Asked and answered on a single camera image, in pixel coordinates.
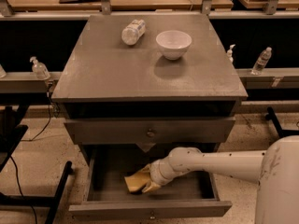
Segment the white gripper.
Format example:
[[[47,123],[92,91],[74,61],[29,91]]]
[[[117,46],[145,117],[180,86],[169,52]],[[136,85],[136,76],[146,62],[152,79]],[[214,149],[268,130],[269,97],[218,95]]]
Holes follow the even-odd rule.
[[[168,158],[159,159],[152,164],[148,163],[146,166],[135,172],[136,175],[149,175],[149,181],[142,189],[143,193],[152,192],[172,182],[175,178],[183,175],[183,172],[175,171],[171,166]]]

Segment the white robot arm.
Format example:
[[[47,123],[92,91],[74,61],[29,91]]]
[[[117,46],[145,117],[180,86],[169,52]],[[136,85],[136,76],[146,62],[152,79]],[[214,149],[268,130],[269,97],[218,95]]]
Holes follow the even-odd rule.
[[[256,183],[254,224],[299,223],[299,137],[277,140],[266,150],[203,153],[176,147],[163,159],[125,178],[131,192],[149,192],[174,178],[205,171]]]

